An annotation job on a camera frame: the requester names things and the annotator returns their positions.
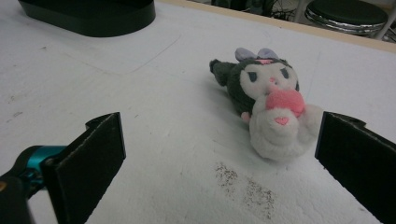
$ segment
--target pink heart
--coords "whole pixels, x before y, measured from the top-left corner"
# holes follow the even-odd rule
[[[280,125],[286,125],[289,122],[289,118],[286,117],[279,117],[275,119],[276,123]]]

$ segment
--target black container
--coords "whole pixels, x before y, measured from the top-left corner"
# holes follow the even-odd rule
[[[127,35],[155,19],[153,0],[19,0],[34,19],[87,36]]]

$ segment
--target dark stain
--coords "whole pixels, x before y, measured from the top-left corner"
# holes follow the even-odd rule
[[[23,112],[17,112],[17,113],[15,113],[14,115],[12,115],[12,117],[16,118],[17,116],[19,116],[19,115],[21,115],[21,114],[23,114]]]
[[[238,174],[236,171],[228,169],[222,162],[217,165],[215,170],[219,186],[228,197],[231,197],[235,193],[234,184],[238,179]]]
[[[247,181],[246,193],[243,199],[247,210],[260,219],[271,219],[274,213],[275,194],[251,178]]]

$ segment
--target plush toy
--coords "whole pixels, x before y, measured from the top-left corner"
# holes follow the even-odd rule
[[[236,111],[251,115],[257,98],[268,94],[272,82],[282,88],[299,90],[298,78],[287,61],[279,59],[270,49],[261,49],[256,55],[247,49],[237,49],[239,63],[210,62],[210,71],[227,92]]]
[[[306,105],[296,90],[281,90],[275,84],[260,96],[249,122],[250,143],[264,158],[289,160],[303,155],[318,139],[323,110]]]
[[[318,139],[322,109],[305,104],[296,73],[272,50],[237,49],[235,57],[239,63],[213,60],[210,71],[249,123],[253,147],[275,161],[303,155]]]

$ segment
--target white table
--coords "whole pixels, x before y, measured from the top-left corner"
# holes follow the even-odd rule
[[[68,145],[120,111],[127,159],[88,223],[378,223],[314,147],[288,163],[260,158],[208,64],[273,49],[309,104],[395,142],[395,46],[178,0],[156,13],[136,33],[91,38],[1,3],[0,174],[25,148]],[[29,202],[36,223],[56,222],[46,191]]]

